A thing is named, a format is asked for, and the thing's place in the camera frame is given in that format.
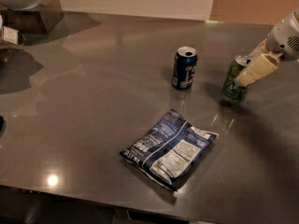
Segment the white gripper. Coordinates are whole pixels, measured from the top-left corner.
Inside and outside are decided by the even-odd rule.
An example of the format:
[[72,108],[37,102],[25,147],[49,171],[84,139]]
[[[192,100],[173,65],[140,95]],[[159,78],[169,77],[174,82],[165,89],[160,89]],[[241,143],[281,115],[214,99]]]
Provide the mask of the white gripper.
[[253,60],[235,78],[235,83],[242,87],[269,76],[278,69],[279,57],[274,53],[282,53],[283,61],[299,59],[299,8],[278,22],[250,54]]

